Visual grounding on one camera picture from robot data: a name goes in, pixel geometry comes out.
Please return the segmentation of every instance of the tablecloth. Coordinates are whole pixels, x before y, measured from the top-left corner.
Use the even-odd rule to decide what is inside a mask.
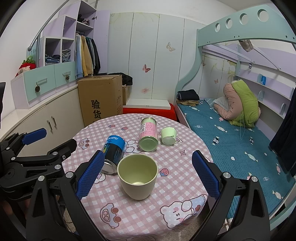
[[[141,120],[157,121],[159,145],[154,152],[138,147]],[[161,143],[164,127],[177,130],[173,146]],[[147,114],[124,114],[94,122],[82,129],[74,139],[77,149],[63,162],[65,172],[75,171],[101,150],[110,135],[124,138],[124,155],[144,153],[158,165],[159,173],[151,195],[137,201],[122,189],[118,175],[100,173],[87,197],[81,202],[100,232],[109,240],[161,240],[170,230],[181,231],[196,218],[206,200],[207,192],[194,170],[192,153],[199,149],[211,162],[204,142],[189,128],[173,120]]]

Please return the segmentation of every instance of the drawer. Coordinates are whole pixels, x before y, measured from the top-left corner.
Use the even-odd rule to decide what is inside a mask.
[[[54,74],[56,80],[56,86],[62,86],[75,80],[75,61],[54,64]]]
[[[24,72],[24,82],[28,102],[56,88],[53,65]],[[36,83],[40,91],[36,92]]]

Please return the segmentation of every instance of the mattress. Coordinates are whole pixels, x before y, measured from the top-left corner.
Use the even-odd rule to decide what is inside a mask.
[[[292,188],[295,179],[285,174],[270,140],[255,126],[244,128],[231,125],[217,114],[206,101],[196,107],[178,104],[191,128],[207,145],[214,163],[222,172],[234,177],[258,177],[269,213],[280,204]],[[227,219],[234,216],[239,197],[235,197]]]

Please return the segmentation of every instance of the green blanket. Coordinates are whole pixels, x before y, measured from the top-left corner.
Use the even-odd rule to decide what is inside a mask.
[[[258,100],[243,80],[232,83],[232,87],[242,101],[243,110],[230,124],[235,126],[254,127],[254,123],[259,118]]]

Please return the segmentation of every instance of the butterfly decal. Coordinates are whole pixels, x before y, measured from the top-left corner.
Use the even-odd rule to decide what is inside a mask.
[[[170,46],[170,42],[168,42],[168,44],[167,44],[167,49],[168,49],[170,52],[176,50],[175,48],[172,48],[172,47]]]
[[[144,64],[143,71],[145,71],[145,73],[147,73],[149,70],[151,70],[151,69],[147,68],[146,65]]]

